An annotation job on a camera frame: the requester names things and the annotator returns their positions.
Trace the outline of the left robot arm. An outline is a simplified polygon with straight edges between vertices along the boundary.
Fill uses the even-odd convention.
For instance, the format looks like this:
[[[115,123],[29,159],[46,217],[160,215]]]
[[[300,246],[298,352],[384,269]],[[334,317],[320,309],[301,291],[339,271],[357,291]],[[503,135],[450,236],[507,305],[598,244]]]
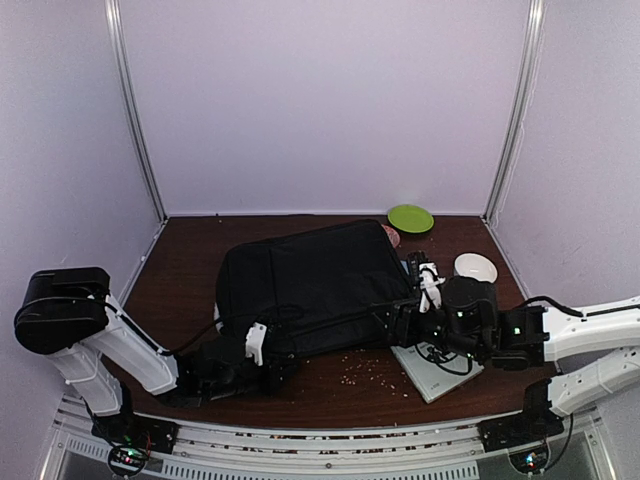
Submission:
[[[245,337],[219,336],[195,351],[163,348],[125,313],[100,267],[34,273],[14,331],[23,347],[51,361],[123,444],[137,442],[144,424],[125,407],[129,390],[104,366],[104,358],[176,408],[245,392],[273,393],[297,369],[293,355],[268,353],[264,322],[253,323]]]

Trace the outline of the black student backpack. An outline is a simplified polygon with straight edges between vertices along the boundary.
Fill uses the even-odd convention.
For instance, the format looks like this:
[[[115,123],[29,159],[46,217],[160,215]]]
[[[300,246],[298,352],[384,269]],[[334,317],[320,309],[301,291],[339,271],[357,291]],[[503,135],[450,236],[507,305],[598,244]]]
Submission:
[[[380,342],[394,305],[413,301],[410,277],[376,220],[238,245],[216,281],[220,332],[267,328],[267,356],[298,358]]]

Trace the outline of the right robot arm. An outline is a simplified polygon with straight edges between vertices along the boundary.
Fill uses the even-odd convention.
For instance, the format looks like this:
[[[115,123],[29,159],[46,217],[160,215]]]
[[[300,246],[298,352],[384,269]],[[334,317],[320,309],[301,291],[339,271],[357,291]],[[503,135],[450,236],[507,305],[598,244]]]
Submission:
[[[382,316],[392,346],[412,348],[443,368],[456,357],[463,375],[491,364],[521,371],[602,351],[604,357],[574,373],[556,376],[526,393],[513,419],[519,440],[535,440],[551,424],[639,379],[639,300],[570,308],[549,297],[530,298],[499,310],[493,284],[456,276],[423,285],[420,298],[393,303]]]

